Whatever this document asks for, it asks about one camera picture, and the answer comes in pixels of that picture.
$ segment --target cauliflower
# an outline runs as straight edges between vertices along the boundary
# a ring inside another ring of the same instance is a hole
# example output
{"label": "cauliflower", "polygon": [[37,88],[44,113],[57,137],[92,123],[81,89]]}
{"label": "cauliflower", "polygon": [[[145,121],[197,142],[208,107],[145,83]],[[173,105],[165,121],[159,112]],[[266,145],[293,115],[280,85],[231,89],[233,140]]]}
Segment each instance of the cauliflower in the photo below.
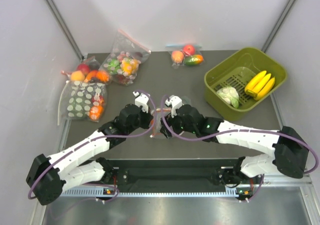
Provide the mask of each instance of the cauliflower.
{"label": "cauliflower", "polygon": [[239,94],[234,87],[223,87],[219,89],[217,93],[229,105],[232,105],[236,109],[239,107]]}

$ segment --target clear bag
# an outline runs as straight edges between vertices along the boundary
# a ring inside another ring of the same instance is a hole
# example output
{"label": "clear bag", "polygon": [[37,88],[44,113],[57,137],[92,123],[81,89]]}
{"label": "clear bag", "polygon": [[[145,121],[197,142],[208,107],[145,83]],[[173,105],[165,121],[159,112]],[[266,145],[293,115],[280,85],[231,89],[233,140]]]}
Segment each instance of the clear bag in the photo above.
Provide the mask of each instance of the clear bag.
{"label": "clear bag", "polygon": [[57,123],[64,119],[99,122],[106,105],[105,84],[67,81],[60,95]]}
{"label": "clear bag", "polygon": [[172,67],[177,69],[180,66],[199,66],[204,62],[200,53],[200,46],[196,44],[168,45],[171,55]]}
{"label": "clear bag", "polygon": [[133,40],[122,30],[118,30],[112,52],[102,63],[101,68],[110,74],[118,84],[130,85],[137,77],[139,65],[150,56],[151,51]]}
{"label": "clear bag", "polygon": [[103,83],[108,84],[111,77],[104,69],[100,69],[101,64],[95,56],[81,62],[74,71],[61,71],[67,75],[70,81],[79,81],[85,83]]}

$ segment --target banana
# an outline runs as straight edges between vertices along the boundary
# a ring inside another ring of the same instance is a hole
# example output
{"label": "banana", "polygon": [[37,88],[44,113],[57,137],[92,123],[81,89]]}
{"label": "banana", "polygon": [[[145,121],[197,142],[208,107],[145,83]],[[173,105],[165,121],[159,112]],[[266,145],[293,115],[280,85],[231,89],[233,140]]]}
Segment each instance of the banana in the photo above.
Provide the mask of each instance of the banana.
{"label": "banana", "polygon": [[265,77],[267,71],[261,71],[257,75],[255,75],[250,82],[245,86],[244,92],[247,93],[248,90],[254,89],[254,87],[260,82],[261,79]]}
{"label": "banana", "polygon": [[254,98],[254,100],[259,101],[262,99],[270,90],[274,87],[276,82],[276,78],[271,78],[267,84],[262,88],[262,90],[258,93],[258,95]]}
{"label": "banana", "polygon": [[253,89],[251,89],[251,92],[253,92],[253,94],[258,94],[261,91],[261,89],[264,88],[264,86],[267,84],[267,82],[270,80],[270,78],[271,78],[271,73],[268,73],[267,75],[265,75],[264,78],[262,78],[258,82],[258,84]]}

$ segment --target green fruit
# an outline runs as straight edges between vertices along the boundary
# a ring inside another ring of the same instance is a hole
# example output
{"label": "green fruit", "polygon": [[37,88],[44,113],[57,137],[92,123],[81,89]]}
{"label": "green fruit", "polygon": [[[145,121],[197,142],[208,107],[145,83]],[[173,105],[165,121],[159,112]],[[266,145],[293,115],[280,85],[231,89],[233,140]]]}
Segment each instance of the green fruit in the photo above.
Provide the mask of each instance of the green fruit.
{"label": "green fruit", "polygon": [[204,58],[201,55],[192,55],[192,56],[186,56],[184,58],[184,65],[186,66],[194,66],[202,63],[204,61]]}

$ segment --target red apple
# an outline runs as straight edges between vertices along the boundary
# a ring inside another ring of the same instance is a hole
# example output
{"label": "red apple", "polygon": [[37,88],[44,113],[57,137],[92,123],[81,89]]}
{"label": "red apple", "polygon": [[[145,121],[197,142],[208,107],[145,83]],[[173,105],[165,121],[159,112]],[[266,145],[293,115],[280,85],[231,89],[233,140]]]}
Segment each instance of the red apple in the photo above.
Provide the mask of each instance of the red apple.
{"label": "red apple", "polygon": [[188,44],[188,45],[185,45],[182,49],[183,53],[187,56],[192,56],[196,53],[196,49],[194,46]]}
{"label": "red apple", "polygon": [[76,70],[81,71],[85,76],[87,76],[88,73],[90,73],[90,67],[85,63],[79,64],[79,66],[76,68]]}

